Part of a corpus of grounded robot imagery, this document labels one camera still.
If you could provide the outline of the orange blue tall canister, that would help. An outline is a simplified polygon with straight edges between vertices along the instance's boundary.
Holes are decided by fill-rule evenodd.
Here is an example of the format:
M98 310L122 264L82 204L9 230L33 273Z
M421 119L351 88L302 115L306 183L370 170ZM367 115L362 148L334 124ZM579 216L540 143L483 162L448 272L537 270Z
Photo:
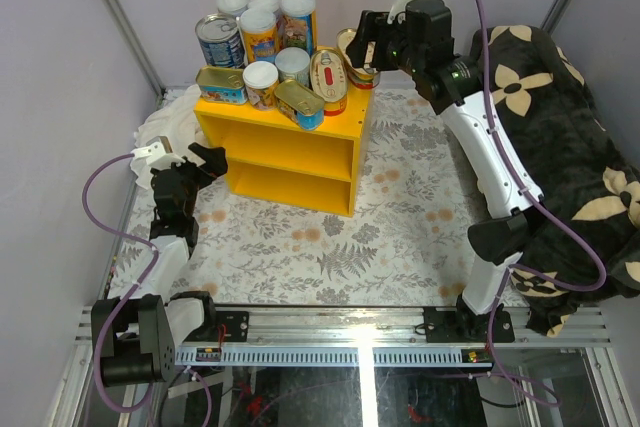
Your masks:
M248 62L274 63L280 49L275 14L261 8L248 8L240 16L239 26Z

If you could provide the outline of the white orange snack canister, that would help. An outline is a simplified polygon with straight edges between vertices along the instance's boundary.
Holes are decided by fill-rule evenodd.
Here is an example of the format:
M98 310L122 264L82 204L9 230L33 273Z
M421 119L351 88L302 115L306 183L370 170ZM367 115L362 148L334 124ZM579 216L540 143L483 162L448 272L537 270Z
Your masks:
M218 12L230 17L240 17L248 8L249 0L216 0Z

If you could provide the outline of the blue labelled gold-top can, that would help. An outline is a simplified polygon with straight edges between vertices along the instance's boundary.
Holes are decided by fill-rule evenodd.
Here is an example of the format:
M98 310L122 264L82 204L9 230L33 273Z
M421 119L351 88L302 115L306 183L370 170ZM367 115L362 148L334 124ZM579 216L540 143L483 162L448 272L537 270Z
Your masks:
M195 34L208 65L242 69L245 51L236 20L225 14L210 14L200 19Z

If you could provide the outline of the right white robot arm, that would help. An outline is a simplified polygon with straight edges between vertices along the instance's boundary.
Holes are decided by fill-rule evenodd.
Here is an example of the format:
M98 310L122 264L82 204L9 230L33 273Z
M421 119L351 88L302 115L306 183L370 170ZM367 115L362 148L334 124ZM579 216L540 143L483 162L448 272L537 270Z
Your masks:
M520 259L541 189L529 177L485 96L478 60L454 51L452 14L442 0L410 0L392 17L365 10L346 54L356 68L401 70L411 76L461 145L476 174L490 220L472 225L476 254L456 316L458 334L478 341L492 327L489 312L507 267Z

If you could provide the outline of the white lid small can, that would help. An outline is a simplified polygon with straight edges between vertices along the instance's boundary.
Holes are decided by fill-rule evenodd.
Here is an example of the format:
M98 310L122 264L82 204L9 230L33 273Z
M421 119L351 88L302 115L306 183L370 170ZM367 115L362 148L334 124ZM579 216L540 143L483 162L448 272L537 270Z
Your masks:
M255 61L243 70L243 81L250 104L257 110L276 108L275 89L279 84L279 73L273 63Z

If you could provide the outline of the gold oval tin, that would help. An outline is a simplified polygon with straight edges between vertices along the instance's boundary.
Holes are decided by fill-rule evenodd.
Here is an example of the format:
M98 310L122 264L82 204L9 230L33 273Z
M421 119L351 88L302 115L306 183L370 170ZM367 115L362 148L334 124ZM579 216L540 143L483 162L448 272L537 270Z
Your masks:
M324 113L337 116L347 106L348 81L342 57L335 49L317 50L310 61L312 90L324 101Z
M381 74L371 67L353 67L352 62L346 53L346 48L354 39L355 35L356 30L354 28L342 29L336 36L336 46L344 61L346 73L350 82L359 89L371 90L379 84Z

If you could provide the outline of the white red snack canister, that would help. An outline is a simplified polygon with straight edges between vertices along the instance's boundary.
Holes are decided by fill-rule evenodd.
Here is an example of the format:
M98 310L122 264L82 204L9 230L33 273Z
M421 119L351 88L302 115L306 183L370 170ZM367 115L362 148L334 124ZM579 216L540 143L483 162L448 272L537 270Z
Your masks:
M278 15L280 10L280 0L249 0L247 8L257 8L272 12L274 15Z

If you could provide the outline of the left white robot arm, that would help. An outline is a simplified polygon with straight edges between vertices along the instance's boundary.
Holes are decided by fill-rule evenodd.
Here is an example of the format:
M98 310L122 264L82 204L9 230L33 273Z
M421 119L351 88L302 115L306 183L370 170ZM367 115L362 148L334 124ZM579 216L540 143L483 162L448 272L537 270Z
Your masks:
M192 143L188 149L199 163L174 153L164 137L125 156L143 161L151 173L153 218L148 237L140 241L150 258L124 291L92 307L95 377L101 388L163 382L175 365L176 347L189 335L204 342L218 332L209 295L170 293L197 245L197 195L228 171L224 148Z

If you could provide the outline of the gold rectangular tin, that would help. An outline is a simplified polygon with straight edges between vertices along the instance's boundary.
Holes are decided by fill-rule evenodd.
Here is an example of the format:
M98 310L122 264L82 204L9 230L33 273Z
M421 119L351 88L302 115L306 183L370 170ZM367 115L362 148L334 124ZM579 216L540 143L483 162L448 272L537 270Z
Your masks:
M205 101L234 105L248 101L242 69L207 65L199 70L196 83Z
M317 129L324 121L325 101L294 79L275 89L278 110L303 130Z

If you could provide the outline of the grey lid small can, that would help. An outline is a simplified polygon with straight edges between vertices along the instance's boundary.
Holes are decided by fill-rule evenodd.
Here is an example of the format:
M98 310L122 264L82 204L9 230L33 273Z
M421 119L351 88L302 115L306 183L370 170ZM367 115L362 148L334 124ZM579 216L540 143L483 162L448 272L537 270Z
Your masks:
M293 79L310 87L310 56L305 50L298 47L284 48L276 55L274 64L280 82Z

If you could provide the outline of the clear jar colourful candy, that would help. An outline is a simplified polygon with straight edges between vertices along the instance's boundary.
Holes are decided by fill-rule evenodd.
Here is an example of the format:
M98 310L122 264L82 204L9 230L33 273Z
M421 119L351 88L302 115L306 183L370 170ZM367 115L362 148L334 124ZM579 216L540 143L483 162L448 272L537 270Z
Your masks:
M316 0L280 0L284 20L284 46L312 56L317 49Z

